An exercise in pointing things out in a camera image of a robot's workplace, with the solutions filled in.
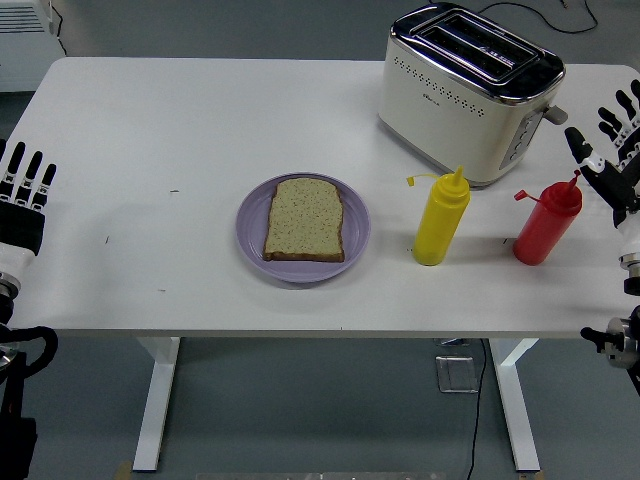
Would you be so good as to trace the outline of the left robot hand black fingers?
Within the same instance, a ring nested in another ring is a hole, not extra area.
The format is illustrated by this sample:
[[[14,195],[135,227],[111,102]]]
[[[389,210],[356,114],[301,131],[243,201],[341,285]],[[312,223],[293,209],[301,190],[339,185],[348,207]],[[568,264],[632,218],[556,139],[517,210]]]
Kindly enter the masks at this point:
[[[47,165],[37,182],[43,154],[36,151],[19,176],[25,151],[25,143],[18,142],[1,168],[1,294],[10,299],[17,297],[25,269],[39,254],[43,209],[57,171],[55,164]]]

